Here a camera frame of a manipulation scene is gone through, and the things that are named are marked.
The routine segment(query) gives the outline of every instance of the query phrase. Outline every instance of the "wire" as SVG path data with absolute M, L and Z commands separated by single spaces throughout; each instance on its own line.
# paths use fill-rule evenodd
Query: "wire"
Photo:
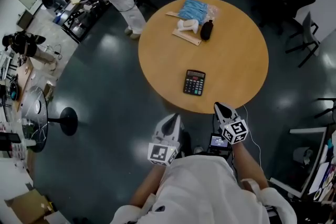
M 62 56 L 62 54 L 61 54 L 61 51 L 62 51 L 62 46 L 61 46 L 61 44 L 56 44 L 56 45 L 55 45 L 55 46 L 59 46 L 59 52 L 56 51 L 56 50 L 54 49 L 54 47 L 52 47 L 52 46 L 46 47 L 46 46 L 43 46 L 43 45 L 41 45 L 41 44 L 40 44 L 39 46 L 44 47 L 44 48 L 46 48 L 47 50 L 52 51 L 54 54 L 57 55 L 57 59 L 58 59 L 58 60 L 61 60 L 61 59 L 63 58 L 63 56 Z
M 248 112 L 247 112 L 247 109 L 245 107 L 245 105 L 243 105 L 245 111 L 246 111 L 246 125 L 247 125 L 247 130 L 250 132 L 250 136 L 251 136 L 251 140 L 252 142 L 258 147 L 259 149 L 259 165 L 260 165 L 260 168 L 261 170 L 263 170 L 262 166 L 261 166 L 261 149 L 260 149 L 260 146 L 253 140 L 253 137 L 252 137 L 252 133 L 251 133 L 251 130 L 249 129 L 248 127 L 248 123 L 247 123 L 247 119 L 248 119 Z
M 231 151 L 231 152 L 232 152 L 231 164 L 232 164 L 232 167 L 233 167 L 233 169 L 235 171 L 235 177 L 236 177 L 236 180 L 238 182 L 238 171 L 237 171 L 235 165 L 233 164 L 233 160 L 235 159 L 235 154 L 233 153 L 233 151 Z
M 215 120 L 215 114 L 212 114 L 212 133 L 213 134 L 215 133 L 215 123 L 214 123 L 214 120 Z

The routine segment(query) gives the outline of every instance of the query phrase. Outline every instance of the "gray floor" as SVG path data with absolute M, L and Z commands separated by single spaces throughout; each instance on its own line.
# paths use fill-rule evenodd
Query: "gray floor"
M 153 0 L 162 6 L 172 0 Z M 257 0 L 224 0 L 246 12 Z M 148 19 L 153 13 L 142 7 Z M 45 149 L 36 161 L 35 186 L 47 194 L 68 218 L 83 216 L 93 223 L 109 223 L 115 210 L 128 202 L 151 168 L 146 160 L 148 142 L 158 120 L 179 111 L 193 145 L 206 147 L 212 132 L 212 116 L 180 111 L 163 103 L 146 81 L 138 60 L 138 44 L 123 34 L 120 14 L 110 9 L 79 45 L 59 79 L 49 116 L 74 108 L 80 125 L 75 136 L 66 137 L 59 126 L 49 128 Z M 269 70 L 260 92 L 246 104 L 248 125 L 261 147 L 262 167 L 269 177 L 281 134 L 297 127 L 323 126 L 330 115 L 312 116 L 329 104 L 314 101 L 334 96 L 336 52 L 331 36 L 321 45 L 320 55 L 297 68 L 308 51 L 286 55 L 300 44 L 300 37 L 286 42 L 295 31 L 285 25 L 261 29 L 269 51 Z M 244 108 L 238 113 L 246 118 Z M 255 159 L 258 148 L 250 138 L 246 147 Z

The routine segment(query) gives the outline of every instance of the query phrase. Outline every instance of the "round table base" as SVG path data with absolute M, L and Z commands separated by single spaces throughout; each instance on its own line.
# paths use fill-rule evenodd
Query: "round table base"
M 78 126 L 78 118 L 75 110 L 69 107 L 64 108 L 59 118 L 61 120 L 59 125 L 62 131 L 68 136 L 74 135 Z

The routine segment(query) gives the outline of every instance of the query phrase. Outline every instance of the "white shirt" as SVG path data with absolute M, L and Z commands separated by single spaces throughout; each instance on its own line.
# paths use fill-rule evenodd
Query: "white shirt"
M 140 216 L 138 207 L 122 206 L 111 224 L 267 224 L 265 206 L 276 208 L 282 224 L 297 223 L 294 210 L 275 189 L 263 189 L 257 198 L 239 187 L 222 157 L 194 155 L 176 159 L 166 169 L 146 215 Z

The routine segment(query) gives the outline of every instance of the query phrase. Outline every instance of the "table top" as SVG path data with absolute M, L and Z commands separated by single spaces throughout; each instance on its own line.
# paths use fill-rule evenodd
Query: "table top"
M 42 151 L 47 142 L 48 110 L 46 98 L 40 87 L 32 86 L 26 92 L 21 113 L 24 137 L 36 141 L 36 145 L 30 148 L 34 152 Z
M 29 57 L 27 57 L 26 62 L 22 66 L 18 67 L 16 70 L 17 85 L 19 87 L 19 97 L 16 101 L 13 102 L 14 108 L 16 109 L 16 111 L 19 111 L 22 98 L 26 91 L 26 85 L 28 82 L 28 78 L 31 72 L 33 71 L 33 69 L 34 69 L 34 66 L 32 64 L 32 61 L 30 60 Z
M 139 61 L 150 85 L 180 108 L 214 113 L 214 103 L 238 108 L 260 90 L 268 71 L 268 51 L 262 33 L 244 12 L 221 0 L 199 0 L 219 8 L 208 41 L 199 46 L 172 35 L 185 0 L 159 9 L 147 22 L 139 41 Z M 184 31 L 200 38 L 200 31 Z M 206 73 L 202 96 L 183 93 L 187 69 Z

